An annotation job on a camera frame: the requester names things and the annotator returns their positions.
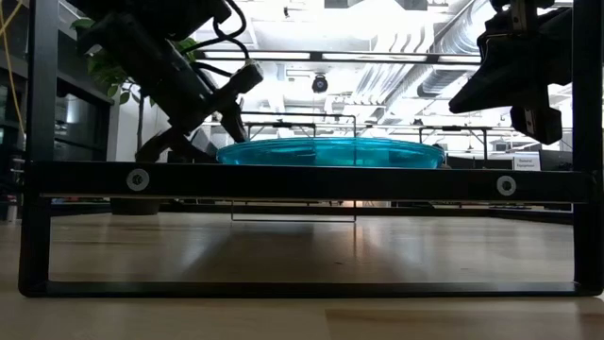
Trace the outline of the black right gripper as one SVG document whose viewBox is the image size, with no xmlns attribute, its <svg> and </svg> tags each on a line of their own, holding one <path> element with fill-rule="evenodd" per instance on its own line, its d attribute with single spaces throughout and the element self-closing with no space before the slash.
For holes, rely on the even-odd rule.
<svg viewBox="0 0 604 340">
<path fill-rule="evenodd" d="M 572 19 L 555 0 L 490 0 L 503 22 L 487 21 L 477 44 L 482 65 L 449 101 L 453 113 L 510 107 L 512 127 L 551 145 L 562 137 L 562 114 L 548 87 L 572 80 Z"/>
</svg>

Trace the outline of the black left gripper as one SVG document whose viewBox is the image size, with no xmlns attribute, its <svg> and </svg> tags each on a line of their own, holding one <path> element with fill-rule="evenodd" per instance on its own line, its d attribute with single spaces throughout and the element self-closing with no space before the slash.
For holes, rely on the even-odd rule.
<svg viewBox="0 0 604 340">
<path fill-rule="evenodd" d="M 93 61 L 94 80 L 106 86 L 133 82 L 168 116 L 172 127 L 145 142 L 135 154 L 136 162 L 156 162 L 167 149 L 192 160 L 201 157 L 185 133 L 216 111 L 216 99 L 171 42 L 131 13 L 110 12 L 77 28 L 77 51 Z M 220 113 L 221 125 L 234 142 L 246 142 L 240 105 L 233 101 Z"/>
</svg>

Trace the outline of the blue transparent plate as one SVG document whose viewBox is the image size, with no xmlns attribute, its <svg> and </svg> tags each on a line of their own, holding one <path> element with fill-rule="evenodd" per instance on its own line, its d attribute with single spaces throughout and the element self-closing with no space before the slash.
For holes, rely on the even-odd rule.
<svg viewBox="0 0 604 340">
<path fill-rule="evenodd" d="M 356 166 L 368 168 L 436 169 L 445 160 L 442 151 L 386 147 L 280 147 L 221 151 L 217 161 L 234 165 Z"/>
<path fill-rule="evenodd" d="M 280 148 L 280 147 L 386 147 L 394 149 L 409 149 L 417 151 L 442 151 L 441 148 L 429 144 L 420 144 L 417 142 L 400 141 L 385 138 L 345 138 L 345 137 L 309 137 L 309 138 L 285 138 L 272 140 L 257 140 L 240 144 L 232 144 L 221 148 L 221 151 L 234 151 L 245 149 L 260 148 Z"/>
</svg>

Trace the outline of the silver shelf bolt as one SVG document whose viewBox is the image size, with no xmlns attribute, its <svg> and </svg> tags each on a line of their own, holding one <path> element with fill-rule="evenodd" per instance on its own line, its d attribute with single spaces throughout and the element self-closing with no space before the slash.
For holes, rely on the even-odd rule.
<svg viewBox="0 0 604 340">
<path fill-rule="evenodd" d="M 142 168 L 133 169 L 126 176 L 126 186 L 133 192 L 141 192 L 149 183 L 150 176 Z"/>
<path fill-rule="evenodd" d="M 517 189 L 517 183 L 511 176 L 501 176 L 497 179 L 495 188 L 502 196 L 512 196 Z"/>
</svg>

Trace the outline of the white sign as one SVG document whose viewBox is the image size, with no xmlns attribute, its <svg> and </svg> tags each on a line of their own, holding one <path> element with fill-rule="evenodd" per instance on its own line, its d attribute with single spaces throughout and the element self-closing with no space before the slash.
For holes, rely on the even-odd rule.
<svg viewBox="0 0 604 340">
<path fill-rule="evenodd" d="M 512 157 L 512 169 L 514 171 L 540 171 L 539 153 L 515 153 Z"/>
</svg>

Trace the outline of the black desk partition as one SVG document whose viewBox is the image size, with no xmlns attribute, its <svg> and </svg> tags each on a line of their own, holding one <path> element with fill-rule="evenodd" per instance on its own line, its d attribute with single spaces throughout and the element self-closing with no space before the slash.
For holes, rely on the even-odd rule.
<svg viewBox="0 0 604 340">
<path fill-rule="evenodd" d="M 512 170 L 513 160 L 494 160 L 494 159 L 477 159 L 460 158 L 447 156 L 446 164 L 452 169 L 496 169 L 496 170 Z"/>
</svg>

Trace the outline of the green potted plant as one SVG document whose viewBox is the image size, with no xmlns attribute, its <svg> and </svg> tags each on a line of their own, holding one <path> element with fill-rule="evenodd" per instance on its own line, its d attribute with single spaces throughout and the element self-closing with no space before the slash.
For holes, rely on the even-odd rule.
<svg viewBox="0 0 604 340">
<path fill-rule="evenodd" d="M 120 102 L 125 103 L 133 96 L 125 85 L 136 86 L 140 118 L 145 101 L 158 105 L 168 116 L 170 127 L 146 142 L 143 127 L 137 127 L 136 162 L 156 162 L 166 150 L 187 161 L 205 156 L 189 141 L 194 126 L 188 120 L 203 110 L 209 96 L 186 50 L 195 44 L 193 38 L 166 38 L 126 12 L 111 12 L 99 21 L 82 19 L 72 27 L 89 74 L 108 88 L 108 95 L 120 92 Z"/>
</svg>

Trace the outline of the dark glass cabinet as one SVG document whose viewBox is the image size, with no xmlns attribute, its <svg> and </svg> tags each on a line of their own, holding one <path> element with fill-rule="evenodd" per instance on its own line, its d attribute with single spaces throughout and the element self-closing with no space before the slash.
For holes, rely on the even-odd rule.
<svg viewBox="0 0 604 340">
<path fill-rule="evenodd" d="M 89 77 L 58 73 L 54 159 L 101 161 L 107 158 L 109 112 L 113 105 Z"/>
</svg>

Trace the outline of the silver ceiling duct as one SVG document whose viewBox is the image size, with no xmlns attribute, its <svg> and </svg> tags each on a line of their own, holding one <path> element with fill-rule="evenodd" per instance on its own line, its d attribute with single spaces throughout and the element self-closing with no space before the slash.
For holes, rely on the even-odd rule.
<svg viewBox="0 0 604 340">
<path fill-rule="evenodd" d="M 458 6 L 446 24 L 432 24 L 419 30 L 417 38 L 398 34 L 392 52 L 470 55 L 478 52 L 476 38 L 483 23 L 495 11 L 488 0 L 440 0 Z M 383 104 L 399 96 L 436 97 L 447 86 L 466 75 L 465 70 L 431 64 L 369 64 L 352 92 L 355 102 Z"/>
</svg>

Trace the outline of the black aluminium table frame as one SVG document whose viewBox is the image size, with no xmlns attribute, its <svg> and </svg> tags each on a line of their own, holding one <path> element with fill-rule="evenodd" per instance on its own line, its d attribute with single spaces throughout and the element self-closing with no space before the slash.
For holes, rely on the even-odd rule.
<svg viewBox="0 0 604 340">
<path fill-rule="evenodd" d="M 439 217 L 490 217 L 524 220 L 539 223 L 572 225 L 573 214 L 565 211 L 539 211 L 517 209 L 436 209 L 436 208 L 364 208 L 325 206 L 252 206 L 252 205 L 171 205 L 160 204 L 161 213 L 237 213 L 237 214 L 292 214 L 330 216 L 439 216 Z"/>
</svg>

